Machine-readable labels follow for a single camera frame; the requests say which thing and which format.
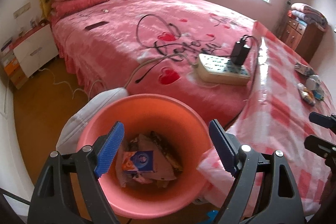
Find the white bin liner bag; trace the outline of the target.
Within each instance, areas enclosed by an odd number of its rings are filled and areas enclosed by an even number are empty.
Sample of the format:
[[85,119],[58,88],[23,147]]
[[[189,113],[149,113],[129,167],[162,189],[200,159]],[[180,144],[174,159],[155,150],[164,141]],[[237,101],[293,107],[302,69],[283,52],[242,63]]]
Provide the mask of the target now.
[[119,87],[103,91],[93,97],[84,107],[68,119],[60,133],[55,150],[61,155],[75,153],[80,136],[90,120],[102,108],[127,96],[129,96],[127,90]]

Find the white blue plastic bottle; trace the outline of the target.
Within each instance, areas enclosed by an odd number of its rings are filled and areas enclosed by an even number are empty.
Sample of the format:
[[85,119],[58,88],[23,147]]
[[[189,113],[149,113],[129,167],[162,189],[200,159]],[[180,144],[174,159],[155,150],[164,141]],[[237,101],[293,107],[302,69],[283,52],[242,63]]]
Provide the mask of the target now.
[[314,74],[307,77],[305,86],[308,90],[310,90],[313,93],[314,97],[317,100],[320,101],[324,100],[325,92],[322,88],[322,82],[318,75]]

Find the yellow snack wrapper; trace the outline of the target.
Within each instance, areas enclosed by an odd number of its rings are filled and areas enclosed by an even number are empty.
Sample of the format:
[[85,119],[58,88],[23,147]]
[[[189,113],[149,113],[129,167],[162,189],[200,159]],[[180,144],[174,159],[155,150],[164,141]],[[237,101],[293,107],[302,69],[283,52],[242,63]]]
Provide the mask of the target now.
[[169,182],[175,181],[182,174],[181,158],[175,148],[160,134],[151,131],[149,137],[157,147],[154,151],[154,173],[151,179],[156,181],[157,188],[165,189]]

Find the white bedside table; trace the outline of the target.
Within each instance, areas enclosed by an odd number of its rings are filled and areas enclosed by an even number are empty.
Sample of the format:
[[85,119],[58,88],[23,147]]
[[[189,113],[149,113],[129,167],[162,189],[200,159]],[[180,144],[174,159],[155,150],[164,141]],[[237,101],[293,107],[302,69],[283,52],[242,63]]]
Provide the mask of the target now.
[[58,55],[49,23],[38,25],[1,47],[1,64],[16,89]]

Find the folded blanket on cabinet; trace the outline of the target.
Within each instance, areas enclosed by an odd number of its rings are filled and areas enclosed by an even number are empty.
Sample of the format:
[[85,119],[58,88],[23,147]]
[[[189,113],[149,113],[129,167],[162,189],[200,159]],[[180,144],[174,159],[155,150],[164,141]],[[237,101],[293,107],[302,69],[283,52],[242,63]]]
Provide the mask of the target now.
[[322,31],[327,29],[328,21],[326,17],[313,7],[304,3],[294,3],[290,9],[293,16],[307,24],[314,24]]

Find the cream power strip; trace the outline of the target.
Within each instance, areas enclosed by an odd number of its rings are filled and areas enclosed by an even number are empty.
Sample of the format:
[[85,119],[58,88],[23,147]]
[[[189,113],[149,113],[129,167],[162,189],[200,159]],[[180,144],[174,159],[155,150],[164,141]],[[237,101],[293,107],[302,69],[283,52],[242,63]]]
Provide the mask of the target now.
[[250,74],[244,65],[234,65],[229,58],[209,54],[199,54],[196,72],[208,83],[245,86],[250,81]]

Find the red white checkered cloth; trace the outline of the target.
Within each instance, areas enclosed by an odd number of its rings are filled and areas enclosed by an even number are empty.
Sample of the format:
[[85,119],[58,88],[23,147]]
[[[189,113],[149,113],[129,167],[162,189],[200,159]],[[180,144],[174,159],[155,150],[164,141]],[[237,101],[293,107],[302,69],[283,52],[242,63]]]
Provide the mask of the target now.
[[303,142],[316,135],[335,142],[329,130],[309,121],[313,111],[324,115],[335,112],[328,91],[325,100],[314,106],[304,102],[298,91],[303,76],[295,71],[302,58],[259,22],[246,26],[210,24],[195,34],[206,53],[227,55],[234,43],[251,35],[252,50],[246,66],[251,81],[246,86],[201,85],[195,111],[205,122],[217,119],[242,142],[262,153],[283,151],[294,174],[306,215],[320,207],[320,198],[330,170],[323,159],[305,149]]

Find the orange snack packet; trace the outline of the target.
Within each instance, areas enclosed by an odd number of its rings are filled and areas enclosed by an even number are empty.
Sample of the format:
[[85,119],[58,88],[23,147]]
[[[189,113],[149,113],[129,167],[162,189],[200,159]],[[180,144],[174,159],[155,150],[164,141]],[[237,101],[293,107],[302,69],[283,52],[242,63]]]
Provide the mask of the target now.
[[297,89],[298,89],[298,92],[299,92],[302,100],[304,100],[310,106],[315,106],[316,102],[315,102],[315,97],[314,97],[312,91],[310,91],[302,83],[297,84]]

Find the black phone on bed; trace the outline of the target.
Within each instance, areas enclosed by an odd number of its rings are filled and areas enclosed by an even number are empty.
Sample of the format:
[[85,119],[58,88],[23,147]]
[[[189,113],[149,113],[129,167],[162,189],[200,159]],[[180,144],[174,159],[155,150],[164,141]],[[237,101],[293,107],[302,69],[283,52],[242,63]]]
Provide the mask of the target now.
[[104,26],[104,25],[106,25],[106,24],[108,24],[108,23],[109,23],[108,21],[100,21],[100,22],[97,22],[97,23],[88,25],[88,26],[86,26],[84,29],[87,30],[87,31],[90,31],[90,30],[93,30],[93,29],[95,29],[95,28]]

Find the brown wooden cabinet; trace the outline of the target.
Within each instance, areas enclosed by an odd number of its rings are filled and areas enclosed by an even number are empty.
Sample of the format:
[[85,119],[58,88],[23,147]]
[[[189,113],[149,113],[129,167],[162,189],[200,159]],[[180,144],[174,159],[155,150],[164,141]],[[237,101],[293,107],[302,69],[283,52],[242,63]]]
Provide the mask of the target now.
[[324,34],[316,25],[286,15],[280,40],[310,63]]

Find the blue orange tissue pack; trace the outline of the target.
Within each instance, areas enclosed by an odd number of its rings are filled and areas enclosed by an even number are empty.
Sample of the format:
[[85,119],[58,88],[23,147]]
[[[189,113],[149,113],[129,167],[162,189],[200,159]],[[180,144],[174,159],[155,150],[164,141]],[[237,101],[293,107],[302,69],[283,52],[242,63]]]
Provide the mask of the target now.
[[121,169],[126,173],[153,173],[153,151],[129,151],[123,153]]

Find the silver foil pouch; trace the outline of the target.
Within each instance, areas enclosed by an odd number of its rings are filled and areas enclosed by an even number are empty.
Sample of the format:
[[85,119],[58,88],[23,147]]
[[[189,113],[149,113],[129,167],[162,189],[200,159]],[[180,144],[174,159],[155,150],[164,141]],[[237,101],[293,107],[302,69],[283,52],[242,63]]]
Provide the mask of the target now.
[[116,158],[116,176],[121,187],[155,185],[166,189],[177,179],[178,171],[162,151],[156,135],[139,134],[123,140]]

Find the pink bed with bedspread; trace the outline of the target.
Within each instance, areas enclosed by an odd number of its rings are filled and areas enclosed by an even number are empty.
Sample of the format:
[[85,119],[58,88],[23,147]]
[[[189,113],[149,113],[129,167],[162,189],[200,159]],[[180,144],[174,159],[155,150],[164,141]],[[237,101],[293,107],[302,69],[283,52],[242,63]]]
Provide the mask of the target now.
[[[84,29],[100,21],[109,23]],[[90,96],[125,87],[130,95],[161,94],[194,109],[201,85],[212,84],[194,69],[199,54],[211,54],[197,30],[249,22],[254,21],[204,0],[110,0],[61,18],[52,33],[67,71]]]

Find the black charger adapter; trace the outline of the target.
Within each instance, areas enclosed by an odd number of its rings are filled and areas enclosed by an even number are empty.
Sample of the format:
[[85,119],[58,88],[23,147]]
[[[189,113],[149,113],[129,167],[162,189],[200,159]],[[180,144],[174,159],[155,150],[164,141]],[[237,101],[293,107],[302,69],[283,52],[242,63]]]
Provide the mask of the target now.
[[245,34],[239,41],[235,42],[232,49],[230,60],[236,66],[242,66],[250,52],[251,47],[246,44],[248,38],[250,36]]

